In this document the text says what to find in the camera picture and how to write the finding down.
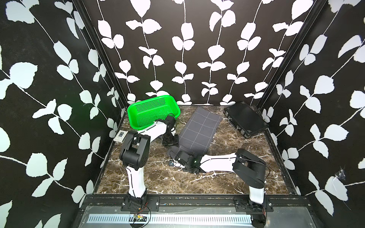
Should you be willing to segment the dark grey grid pillowcase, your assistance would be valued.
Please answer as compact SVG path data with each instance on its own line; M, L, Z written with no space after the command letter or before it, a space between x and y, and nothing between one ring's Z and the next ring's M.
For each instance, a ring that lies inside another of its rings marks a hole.
M173 159L179 151L195 157L206 155L221 120L220 115L197 108L178 135L179 145L170 147L166 154Z

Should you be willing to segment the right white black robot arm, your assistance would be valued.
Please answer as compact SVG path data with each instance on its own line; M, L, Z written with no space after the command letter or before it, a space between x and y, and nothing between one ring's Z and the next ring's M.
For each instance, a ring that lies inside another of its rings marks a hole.
M264 160L249 151L240 148L236 153L227 155L197 156L184 150L171 150L169 155L174 163L180 164L189 173L235 173L249 186L250 201L263 204L268 166Z

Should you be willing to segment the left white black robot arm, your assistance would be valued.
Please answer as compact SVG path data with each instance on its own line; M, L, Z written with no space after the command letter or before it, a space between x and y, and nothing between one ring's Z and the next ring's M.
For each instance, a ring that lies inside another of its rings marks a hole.
M144 166L149 158L150 143L162 137L163 145L178 146L175 124L176 116L170 113L165 119L157 119L144 130L127 132L119 158L128 175L129 201L145 204L147 190L144 184Z

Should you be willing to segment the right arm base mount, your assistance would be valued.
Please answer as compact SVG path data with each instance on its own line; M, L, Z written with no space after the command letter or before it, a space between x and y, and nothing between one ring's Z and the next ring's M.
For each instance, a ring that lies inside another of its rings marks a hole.
M237 212L246 212L248 214L263 214L266 212L274 211L271 202L266 195L264 196L264 201L262 204L251 201L248 196L234 197L233 200Z

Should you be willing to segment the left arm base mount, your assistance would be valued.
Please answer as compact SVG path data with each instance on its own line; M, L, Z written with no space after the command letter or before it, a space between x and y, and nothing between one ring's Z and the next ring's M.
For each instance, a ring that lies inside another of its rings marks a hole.
M143 212L159 211L159 205L160 197L158 196L145 195L141 198L135 198L127 195L120 210L128 212L138 212L141 210Z

